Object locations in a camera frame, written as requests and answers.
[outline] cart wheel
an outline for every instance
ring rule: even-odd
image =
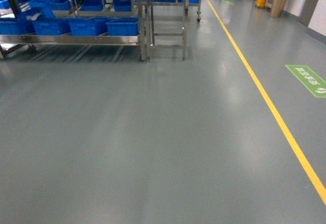
[[[37,51],[36,46],[33,45],[33,44],[28,44],[28,49],[29,49],[30,51],[32,51],[32,52],[36,52],[36,51]]]

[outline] wall baseboard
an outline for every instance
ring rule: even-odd
[[[291,13],[285,11],[285,10],[282,11],[282,16],[288,17],[289,19],[295,20],[295,21],[297,21],[298,18],[299,18],[299,17],[295,16],[294,14],[291,14]]]
[[[322,44],[326,45],[326,36],[322,35],[321,33],[318,33],[317,31],[314,31],[313,29],[310,29],[309,27],[306,30],[306,34],[313,39],[316,39],[317,41],[321,42]]]

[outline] steel shelf tier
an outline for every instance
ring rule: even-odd
[[[20,6],[17,0],[9,0],[11,9],[16,15],[20,12]],[[123,46],[140,46],[141,48],[141,59],[146,60],[146,46],[145,46],[145,28],[143,19],[143,5],[141,0],[137,2],[137,12],[133,11],[130,13],[94,13],[93,16],[137,16],[139,18],[139,29],[140,33],[138,36],[131,37],[113,37],[113,36],[37,36],[37,35],[0,35],[0,43],[14,43],[14,44],[61,44],[61,45],[123,45]],[[3,50],[0,46],[0,58],[3,59],[7,54],[17,50],[22,45],[17,45],[9,50]]]
[[[0,35],[0,43],[17,44],[64,44],[64,45],[140,45],[138,36],[37,36],[37,35]]]

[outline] shelf leg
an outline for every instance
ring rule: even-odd
[[[148,13],[149,2],[145,0],[145,21],[146,21],[146,48],[147,48],[147,58],[150,59],[151,56],[151,30],[150,30],[150,17]]]
[[[152,44],[155,45],[154,8],[153,8],[153,2],[150,2],[150,5],[151,5],[151,23],[152,23]]]
[[[197,21],[200,22],[201,20],[201,17],[200,17],[200,14],[201,14],[201,4],[202,4],[202,0],[199,0],[199,3],[198,3],[198,8],[197,8]]]
[[[182,59],[185,60],[186,42],[187,42],[187,14],[189,0],[184,0],[183,4],[183,28],[182,28]]]
[[[17,18],[17,14],[21,12],[18,0],[8,0],[8,2],[10,4],[13,14]]]
[[[146,60],[146,47],[145,47],[145,28],[143,18],[143,0],[137,0],[138,18],[139,18],[139,35],[141,42],[141,59]]]
[[[6,56],[5,51],[2,49],[1,45],[0,45],[0,60],[4,60]]]

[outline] metal frame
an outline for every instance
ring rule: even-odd
[[[12,12],[16,15],[20,12],[20,7],[17,0],[9,0]],[[33,44],[33,43],[42,43],[42,44],[63,44],[63,45],[128,45],[128,46],[140,46],[141,47],[141,59],[146,60],[146,46],[145,46],[145,29],[144,29],[144,20],[143,20],[143,5],[142,0],[137,2],[138,10],[137,12],[93,12],[93,13],[84,13],[82,16],[137,16],[139,18],[139,29],[140,33],[138,36],[132,37],[112,37],[112,36],[70,36],[70,35],[61,35],[61,36],[37,36],[37,35],[0,35],[0,43],[16,43],[19,45],[13,46],[8,50],[3,50],[0,47],[0,59],[22,47],[22,44]],[[71,14],[75,11],[60,11],[57,14]]]
[[[145,0],[145,18],[146,18],[146,39],[147,39],[147,54],[151,56],[152,48],[173,48],[182,49],[182,59],[185,60],[186,40],[187,40],[187,9],[189,0],[183,1],[183,27],[182,33],[156,33],[154,30],[154,10],[153,0]],[[182,45],[155,45],[155,36],[182,36]]]

